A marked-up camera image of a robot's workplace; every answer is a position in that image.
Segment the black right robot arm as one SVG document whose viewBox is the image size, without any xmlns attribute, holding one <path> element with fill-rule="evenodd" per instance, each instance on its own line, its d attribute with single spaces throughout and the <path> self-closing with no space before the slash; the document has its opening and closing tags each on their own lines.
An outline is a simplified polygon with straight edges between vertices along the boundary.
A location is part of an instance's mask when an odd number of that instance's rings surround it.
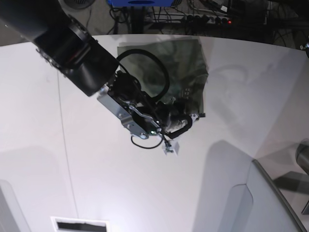
<svg viewBox="0 0 309 232">
<path fill-rule="evenodd" d="M 170 88 L 163 62 L 143 49 L 130 49 L 114 57 L 95 40 L 77 19 L 66 14 L 57 0 L 3 0 L 1 20 L 28 41 L 85 95 L 98 93 L 98 101 L 112 112 L 133 136 L 175 139 L 205 114 L 185 98 L 170 103 L 162 98 Z M 156 96 L 141 89 L 140 82 L 121 60 L 130 55 L 150 58 L 163 72 L 164 86 Z"/>
</svg>

